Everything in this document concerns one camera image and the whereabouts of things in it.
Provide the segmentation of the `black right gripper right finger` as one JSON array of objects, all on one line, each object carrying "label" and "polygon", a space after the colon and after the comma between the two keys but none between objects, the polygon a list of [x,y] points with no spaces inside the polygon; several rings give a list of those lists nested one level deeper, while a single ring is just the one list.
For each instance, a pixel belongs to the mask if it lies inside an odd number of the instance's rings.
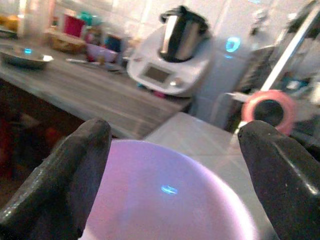
[{"label": "black right gripper right finger", "polygon": [[238,134],[254,191],[281,240],[320,238],[320,163],[295,139],[261,120]]}]

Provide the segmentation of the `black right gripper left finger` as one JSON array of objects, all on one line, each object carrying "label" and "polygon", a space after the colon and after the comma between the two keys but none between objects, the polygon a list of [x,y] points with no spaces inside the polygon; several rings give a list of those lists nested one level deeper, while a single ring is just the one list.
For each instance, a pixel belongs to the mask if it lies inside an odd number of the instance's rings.
[{"label": "black right gripper left finger", "polygon": [[77,240],[97,196],[111,127],[91,119],[36,167],[0,211],[3,240]]}]

